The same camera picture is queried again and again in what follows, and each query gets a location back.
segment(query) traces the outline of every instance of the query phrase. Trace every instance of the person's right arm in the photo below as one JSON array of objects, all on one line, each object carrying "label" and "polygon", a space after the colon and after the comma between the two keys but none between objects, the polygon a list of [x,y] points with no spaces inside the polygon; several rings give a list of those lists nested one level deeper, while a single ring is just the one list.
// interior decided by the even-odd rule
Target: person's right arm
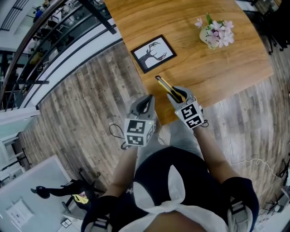
[{"label": "person's right arm", "polygon": [[193,130],[210,174],[219,183],[223,183],[231,177],[239,177],[240,175],[231,168],[216,141],[211,137],[208,129],[197,126]]}]

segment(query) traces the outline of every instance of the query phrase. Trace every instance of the wooden table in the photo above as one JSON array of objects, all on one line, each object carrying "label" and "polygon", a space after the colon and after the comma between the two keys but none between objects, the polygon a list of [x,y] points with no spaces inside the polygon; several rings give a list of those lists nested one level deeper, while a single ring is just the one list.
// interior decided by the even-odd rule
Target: wooden table
[{"label": "wooden table", "polygon": [[[250,20],[234,0],[106,0],[129,51],[162,34],[177,57],[141,79],[156,99],[161,124],[177,117],[155,75],[170,84],[192,89],[198,102],[210,106],[273,74],[266,49]],[[211,50],[199,39],[197,18],[233,21],[235,43]]]}]

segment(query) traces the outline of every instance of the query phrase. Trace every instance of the wooden floor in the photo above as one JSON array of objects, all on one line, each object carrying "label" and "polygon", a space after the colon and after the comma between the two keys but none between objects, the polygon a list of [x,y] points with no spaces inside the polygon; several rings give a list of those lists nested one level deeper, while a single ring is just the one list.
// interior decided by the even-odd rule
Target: wooden floor
[{"label": "wooden floor", "polygon": [[[230,163],[260,158],[276,173],[289,152],[290,49],[274,50],[269,56],[273,76],[204,109],[204,115]],[[91,179],[100,172],[108,185],[123,142],[110,135],[109,125],[122,127],[128,107],[144,93],[123,42],[97,55],[46,97],[41,116],[20,135],[30,162],[36,165],[57,154],[72,177],[82,167]],[[167,129],[162,128],[165,140]],[[261,206],[279,192],[281,181],[266,164],[233,167],[253,181]]]}]

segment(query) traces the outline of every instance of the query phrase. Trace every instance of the jeans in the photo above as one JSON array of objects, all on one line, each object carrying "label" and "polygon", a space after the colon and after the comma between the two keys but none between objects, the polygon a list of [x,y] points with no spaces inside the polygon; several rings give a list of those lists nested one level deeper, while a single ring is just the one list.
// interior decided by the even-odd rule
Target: jeans
[{"label": "jeans", "polygon": [[189,151],[203,159],[198,142],[193,135],[193,130],[188,129],[181,120],[176,120],[169,125],[170,143],[163,145],[158,142],[159,135],[154,133],[145,147],[138,147],[138,156],[136,161],[136,169],[142,164],[150,155],[162,150],[166,147],[177,147],[185,151]]}]

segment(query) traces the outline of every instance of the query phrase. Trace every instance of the white cable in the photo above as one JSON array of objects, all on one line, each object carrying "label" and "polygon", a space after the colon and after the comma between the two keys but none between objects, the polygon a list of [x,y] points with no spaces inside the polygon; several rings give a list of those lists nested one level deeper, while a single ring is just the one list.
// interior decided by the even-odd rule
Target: white cable
[{"label": "white cable", "polygon": [[[251,162],[251,161],[253,161],[253,160],[257,160],[256,161],[256,165],[258,165],[261,161],[262,161],[262,163],[264,163],[264,164],[266,164],[267,166],[268,166],[268,168],[272,171],[272,174],[274,175],[274,176],[276,176],[275,174],[274,174],[274,171],[273,171],[273,169],[271,169],[270,167],[269,167],[269,165],[266,163],[266,162],[264,162],[263,160],[261,160],[261,159],[257,159],[257,158],[255,158],[255,159],[251,159],[251,160],[244,160],[244,161],[241,161],[241,162],[238,162],[238,163],[235,163],[235,164],[230,164],[230,165],[237,165],[237,164],[241,164],[241,163],[244,163],[244,162]],[[271,188],[276,182],[277,182],[277,180],[275,180],[274,181],[274,183],[272,184],[272,185],[270,185],[268,188],[266,188],[261,194],[259,194],[259,195],[257,195],[257,197],[259,197],[259,196],[261,196],[261,195],[263,195],[269,188]]]}]

